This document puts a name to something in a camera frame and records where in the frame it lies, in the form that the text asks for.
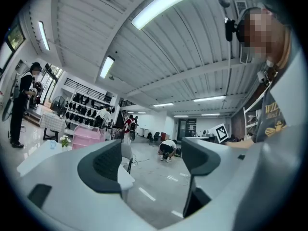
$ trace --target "light fixture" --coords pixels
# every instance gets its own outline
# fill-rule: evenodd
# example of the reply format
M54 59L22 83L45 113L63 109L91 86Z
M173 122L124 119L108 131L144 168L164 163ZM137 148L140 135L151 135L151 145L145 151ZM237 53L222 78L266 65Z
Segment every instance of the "light fixture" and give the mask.
M46 48L46 50L50 51L50 48L49 48L49 45L48 45L48 42L47 42L47 38L46 38L46 34L45 34L44 23L42 21L39 21L38 25L39 25L38 26L39 31L40 31L40 34L42 36L42 40L43 40L43 43L45 45L45 48Z
M114 59L111 56L107 56L102 71L101 71L101 77L105 79L109 69L111 68L112 64L114 63Z
M202 116L208 116L208 115L209 115L209 116L213 116L213 115L214 115L214 116L218 116L218 115L220 115L220 113L217 113L217 114L202 114Z
M170 8L171 6L181 2L183 0L154 0L148 6L146 6L132 21L131 23L141 30L152 19L158 16L160 13Z
M203 101L211 101L211 100L218 100L218 99L225 99L226 96L217 96L217 97L210 97L210 98L198 98L194 99L194 102L203 102Z
M155 105L153 105L153 106L154 106L154 107L161 107L161 106L169 106L169 105L173 105L173 103L155 104Z

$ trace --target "floor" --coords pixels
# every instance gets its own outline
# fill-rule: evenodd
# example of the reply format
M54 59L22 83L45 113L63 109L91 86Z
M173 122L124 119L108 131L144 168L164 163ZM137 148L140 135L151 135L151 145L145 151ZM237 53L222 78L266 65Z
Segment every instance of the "floor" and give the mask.
M0 122L1 162L7 169L12 183L20 179L16 168L37 150L43 141L43 128L23 121L20 142L24 149L12 148L8 139L9 120ZM173 157L172 162L158 159L158 146L137 137L131 143L134 163L131 175L134 187L128 193L127 204L145 221L161 229L182 220L189 188L189 172L181 158Z

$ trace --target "shoe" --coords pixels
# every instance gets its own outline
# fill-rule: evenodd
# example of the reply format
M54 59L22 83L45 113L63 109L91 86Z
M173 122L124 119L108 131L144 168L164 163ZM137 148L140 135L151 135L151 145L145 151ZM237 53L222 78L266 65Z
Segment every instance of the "shoe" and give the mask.
M23 144L21 144L20 142L12 142L12 147L13 148L23 148L24 147L24 145Z

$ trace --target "black chair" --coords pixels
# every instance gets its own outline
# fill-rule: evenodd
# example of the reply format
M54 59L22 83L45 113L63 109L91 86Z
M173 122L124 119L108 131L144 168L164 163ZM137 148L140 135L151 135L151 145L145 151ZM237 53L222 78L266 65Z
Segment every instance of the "black chair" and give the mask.
M152 135L152 136L150 137L150 143L149 143L149 144L155 143L155 141L158 141L159 138L160 138L159 132L156 132L156 133L154 134L154 136Z

